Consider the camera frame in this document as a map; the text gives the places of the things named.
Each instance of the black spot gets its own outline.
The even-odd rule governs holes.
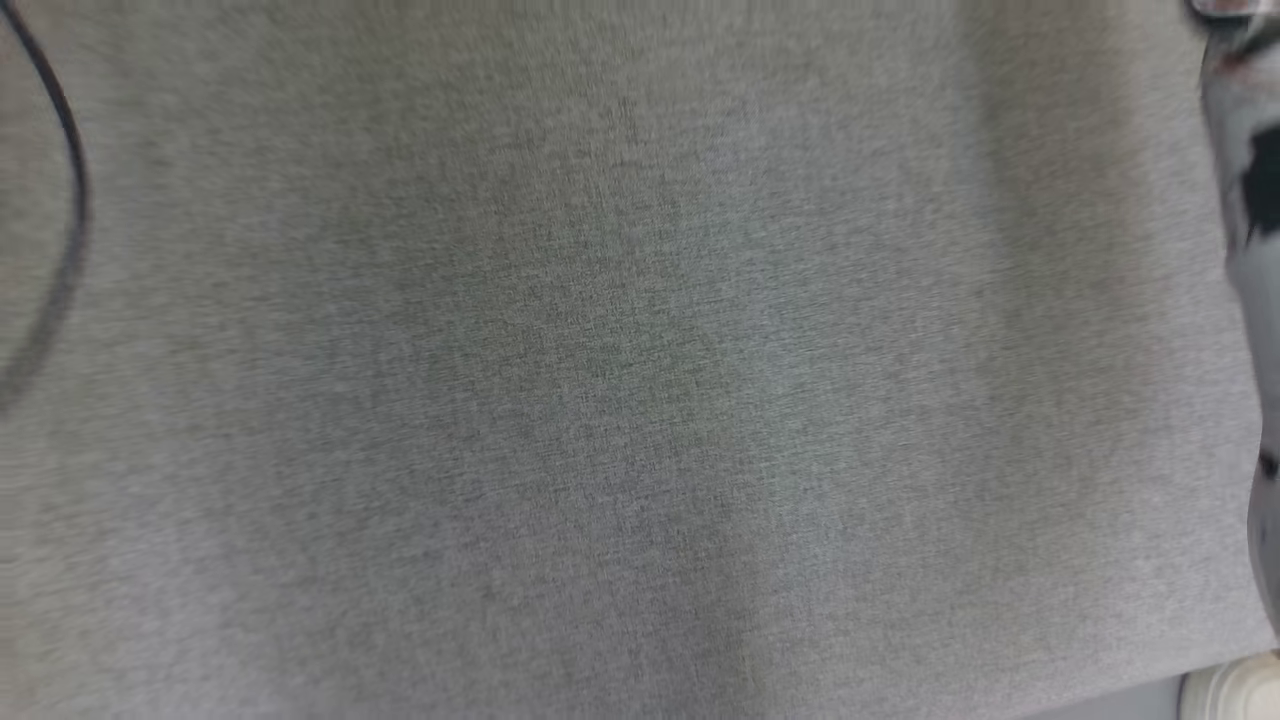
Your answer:
[[[1254,231],[1267,237],[1280,229],[1280,126],[1254,135],[1252,143],[1253,163],[1240,177],[1249,240]]]
[[[1266,450],[1258,454],[1258,468],[1262,470],[1262,477],[1275,482],[1276,470],[1280,468],[1280,462],[1276,461],[1276,456],[1271,455]]]

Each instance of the gray fabric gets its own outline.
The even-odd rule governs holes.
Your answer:
[[[467,5],[23,4],[96,217],[15,714],[1011,717],[1271,643],[1175,3]],[[0,53],[9,351],[68,179]]]

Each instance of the gray surface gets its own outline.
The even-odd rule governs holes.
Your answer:
[[[1172,3],[23,5],[97,195],[0,445],[19,714],[1012,717],[1270,644]],[[67,178],[0,51],[12,347]]]
[[[1038,712],[1027,720],[1178,720],[1181,676],[1143,683],[1057,710]]]

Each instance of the curved black wire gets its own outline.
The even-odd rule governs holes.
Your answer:
[[[18,42],[31,59],[31,64],[40,76],[40,82],[45,86],[49,101],[54,105],[58,122],[63,126],[63,136],[67,138],[67,155],[72,165],[72,225],[67,233],[67,245],[63,250],[61,260],[54,274],[45,302],[40,309],[40,315],[27,331],[18,351],[14,352],[0,370],[0,418],[4,418],[13,409],[14,404],[31,384],[31,380],[40,372],[45,359],[52,348],[58,329],[70,309],[72,297],[76,295],[76,286],[84,265],[84,251],[88,246],[88,172],[84,167],[84,147],[81,143],[79,129],[72,117],[70,104],[63,94],[63,86],[54,74],[49,58],[45,56],[35,36],[27,29],[22,15],[13,6],[12,0],[0,0],[0,14],[4,15],[9,28],[18,36]]]

